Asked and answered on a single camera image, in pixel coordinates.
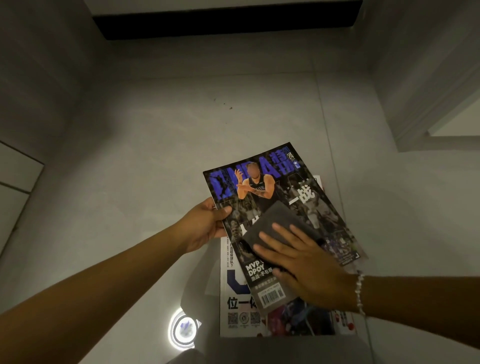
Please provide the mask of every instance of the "white beaded bracelet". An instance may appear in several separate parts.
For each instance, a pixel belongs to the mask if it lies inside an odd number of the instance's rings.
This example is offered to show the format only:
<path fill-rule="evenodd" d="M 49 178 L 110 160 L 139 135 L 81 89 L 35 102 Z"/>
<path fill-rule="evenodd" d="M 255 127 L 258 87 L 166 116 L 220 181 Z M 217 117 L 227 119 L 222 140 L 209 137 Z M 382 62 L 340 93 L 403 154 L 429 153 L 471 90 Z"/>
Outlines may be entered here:
<path fill-rule="evenodd" d="M 363 279 L 365 278 L 365 275 L 359 270 L 358 271 L 358 279 L 357 279 L 357 289 L 355 290 L 355 293 L 357 294 L 357 307 L 359 309 L 359 312 L 363 315 L 365 315 L 365 311 L 363 310 L 363 304 L 360 299 L 360 293 L 361 293 L 361 285 L 363 282 Z"/>

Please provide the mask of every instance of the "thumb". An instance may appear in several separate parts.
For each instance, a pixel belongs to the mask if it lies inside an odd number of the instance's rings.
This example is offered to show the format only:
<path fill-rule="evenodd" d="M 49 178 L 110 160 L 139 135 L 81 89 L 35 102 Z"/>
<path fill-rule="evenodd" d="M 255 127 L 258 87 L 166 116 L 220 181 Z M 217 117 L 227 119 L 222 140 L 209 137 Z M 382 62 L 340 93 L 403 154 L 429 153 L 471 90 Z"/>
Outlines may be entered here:
<path fill-rule="evenodd" d="M 298 281 L 288 272 L 282 272 L 278 268 L 274 268 L 273 275 L 282 283 L 292 288 L 296 294 L 301 294 L 301 287 Z"/>
<path fill-rule="evenodd" d="M 215 221 L 220 221 L 225 219 L 228 215 L 230 215 L 231 212 L 232 212 L 232 206 L 227 206 L 220 210 L 215 210 L 213 212 L 213 216 L 215 218 Z"/>

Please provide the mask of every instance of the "circular light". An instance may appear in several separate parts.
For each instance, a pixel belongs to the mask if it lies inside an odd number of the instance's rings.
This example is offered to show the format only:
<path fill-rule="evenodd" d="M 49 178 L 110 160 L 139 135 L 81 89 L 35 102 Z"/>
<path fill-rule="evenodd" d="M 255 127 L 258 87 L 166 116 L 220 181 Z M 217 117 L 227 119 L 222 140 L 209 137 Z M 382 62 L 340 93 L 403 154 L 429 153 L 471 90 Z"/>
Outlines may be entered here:
<path fill-rule="evenodd" d="M 179 308 L 173 314 L 168 327 L 168 340 L 177 350 L 187 350 L 195 347 L 194 340 L 200 322 L 185 315 Z"/>

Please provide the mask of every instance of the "hand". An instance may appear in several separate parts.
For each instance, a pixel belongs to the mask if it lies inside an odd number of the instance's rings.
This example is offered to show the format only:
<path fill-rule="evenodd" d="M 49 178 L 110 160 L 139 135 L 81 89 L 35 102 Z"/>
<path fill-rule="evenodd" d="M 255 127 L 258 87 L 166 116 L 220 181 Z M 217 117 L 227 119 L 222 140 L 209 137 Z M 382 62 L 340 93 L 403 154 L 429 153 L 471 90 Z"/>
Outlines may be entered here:
<path fill-rule="evenodd" d="M 246 192 L 252 192 L 254 188 L 250 186 L 249 184 L 237 184 L 237 191 L 246 191 Z"/>
<path fill-rule="evenodd" d="M 289 271 L 281 272 L 275 268 L 273 274 L 308 303 L 329 310 L 355 311 L 357 276 L 347 273 L 330 254 L 297 227 L 290 225 L 293 233 L 275 223 L 272 227 L 291 246 L 261 232 L 260 238 L 273 251 L 258 244 L 253 249 L 266 261 Z"/>
<path fill-rule="evenodd" d="M 235 175 L 237 180 L 239 180 L 239 184 L 241 184 L 243 182 L 243 173 L 240 170 L 235 170 Z"/>
<path fill-rule="evenodd" d="M 227 236 L 222 220 L 231 212 L 231 206 L 217 210 L 211 197 L 187 212 L 172 226 L 175 234 L 180 236 L 185 252 L 200 249 L 212 238 Z"/>

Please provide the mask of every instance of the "magazine cover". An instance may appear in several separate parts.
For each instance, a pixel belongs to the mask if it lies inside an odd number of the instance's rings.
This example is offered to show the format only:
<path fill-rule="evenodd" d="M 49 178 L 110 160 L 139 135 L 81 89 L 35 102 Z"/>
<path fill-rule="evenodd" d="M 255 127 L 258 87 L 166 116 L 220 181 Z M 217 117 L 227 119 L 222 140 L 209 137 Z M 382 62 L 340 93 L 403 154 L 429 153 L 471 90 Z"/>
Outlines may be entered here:
<path fill-rule="evenodd" d="M 321 247 L 346 266 L 363 255 L 328 197 L 290 143 L 259 155 L 204 172 L 217 208 L 232 206 L 223 221 L 227 235 L 259 311 L 268 312 L 292 300 L 242 238 L 249 227 L 280 201 L 322 236 Z"/>
<path fill-rule="evenodd" d="M 356 334 L 349 312 L 327 311 L 297 298 L 262 316 L 229 238 L 221 239 L 220 337 Z"/>

